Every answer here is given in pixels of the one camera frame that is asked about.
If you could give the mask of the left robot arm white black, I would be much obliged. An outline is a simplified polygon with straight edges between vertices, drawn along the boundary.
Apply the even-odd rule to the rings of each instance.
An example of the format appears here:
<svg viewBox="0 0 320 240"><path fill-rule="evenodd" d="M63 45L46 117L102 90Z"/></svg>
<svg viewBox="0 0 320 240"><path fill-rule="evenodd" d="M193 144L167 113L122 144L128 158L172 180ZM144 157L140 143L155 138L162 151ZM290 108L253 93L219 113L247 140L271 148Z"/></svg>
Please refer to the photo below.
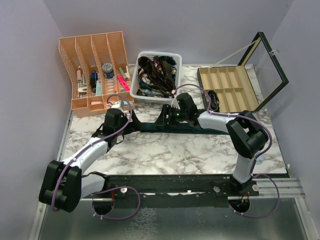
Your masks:
<svg viewBox="0 0 320 240"><path fill-rule="evenodd" d="M88 143L63 161L51 161L45 171L38 200L56 212L72 212L84 197L83 173L117 144L129 129L131 117L119 108L107 110L104 122Z"/></svg>

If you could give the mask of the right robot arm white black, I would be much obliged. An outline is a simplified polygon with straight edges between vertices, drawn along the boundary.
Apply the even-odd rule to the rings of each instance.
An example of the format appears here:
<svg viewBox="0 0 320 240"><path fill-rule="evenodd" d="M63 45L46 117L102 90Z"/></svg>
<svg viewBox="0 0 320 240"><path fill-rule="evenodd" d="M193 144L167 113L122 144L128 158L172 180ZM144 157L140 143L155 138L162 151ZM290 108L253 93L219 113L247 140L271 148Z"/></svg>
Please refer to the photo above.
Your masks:
<svg viewBox="0 0 320 240"><path fill-rule="evenodd" d="M178 126L181 122L187 122L191 128L200 131L214 130L230 136L237 160L229 189L236 196L246 192L252 179L255 157L271 139L252 113L245 110L230 114L199 109L188 93L181 93L173 98L171 104L163 105L155 124L169 127Z"/></svg>

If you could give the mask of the dark green tie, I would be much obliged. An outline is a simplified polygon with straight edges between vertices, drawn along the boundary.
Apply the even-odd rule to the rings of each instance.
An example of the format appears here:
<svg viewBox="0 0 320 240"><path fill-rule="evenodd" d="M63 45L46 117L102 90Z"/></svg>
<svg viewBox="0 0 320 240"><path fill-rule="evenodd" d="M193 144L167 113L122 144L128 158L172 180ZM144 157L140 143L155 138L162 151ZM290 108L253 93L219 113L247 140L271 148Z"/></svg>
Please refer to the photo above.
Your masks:
<svg viewBox="0 0 320 240"><path fill-rule="evenodd" d="M228 132L224 132L221 130L191 127L187 123L179 123L178 125L159 126L155 123L143 122L138 131L142 133L229 135Z"/></svg>

